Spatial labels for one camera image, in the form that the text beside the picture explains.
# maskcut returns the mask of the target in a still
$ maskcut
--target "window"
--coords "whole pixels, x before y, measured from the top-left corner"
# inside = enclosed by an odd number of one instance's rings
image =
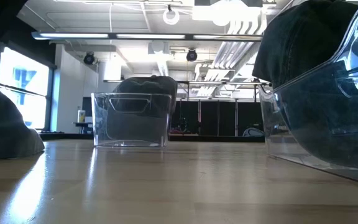
[[[15,103],[30,128],[45,129],[47,124],[51,75],[49,67],[7,47],[1,54],[0,90]]]

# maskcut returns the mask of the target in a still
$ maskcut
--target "gray fabric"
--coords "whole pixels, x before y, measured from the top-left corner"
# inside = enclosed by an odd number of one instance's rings
[[[16,105],[0,92],[0,159],[31,156],[43,149],[37,132],[25,126]]]

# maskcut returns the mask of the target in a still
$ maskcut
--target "security camera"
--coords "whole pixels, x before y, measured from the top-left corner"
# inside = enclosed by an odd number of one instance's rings
[[[94,57],[94,52],[87,52],[84,57],[84,63],[86,65],[94,65],[97,62],[97,59]]]
[[[187,53],[186,59],[188,62],[194,62],[197,60],[197,53],[195,49],[190,49]]]

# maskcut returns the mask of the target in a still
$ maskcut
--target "wooden surface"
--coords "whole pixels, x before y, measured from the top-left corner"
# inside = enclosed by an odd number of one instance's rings
[[[0,161],[0,223],[358,223],[358,183],[267,157],[264,144],[46,147]]]

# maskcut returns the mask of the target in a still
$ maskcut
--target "clear plastic bin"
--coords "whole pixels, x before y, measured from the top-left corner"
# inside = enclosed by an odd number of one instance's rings
[[[141,93],[93,93],[95,146],[164,147],[171,96]]]
[[[358,12],[331,59],[259,92],[269,154],[358,180]]]

